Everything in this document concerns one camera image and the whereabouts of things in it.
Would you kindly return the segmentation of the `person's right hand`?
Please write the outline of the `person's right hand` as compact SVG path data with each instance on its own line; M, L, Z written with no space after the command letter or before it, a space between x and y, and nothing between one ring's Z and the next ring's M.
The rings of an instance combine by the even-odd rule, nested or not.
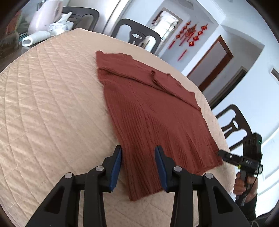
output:
M253 184L251 187L250 192L248 193L247 197L250 196L251 198L254 198L257 195L257 189L258 189L258 179L255 177L248 177L247 178L248 184ZM236 174L235 184L233 193L235 195L242 195L246 191L244 180L241 179L241 173L238 172Z

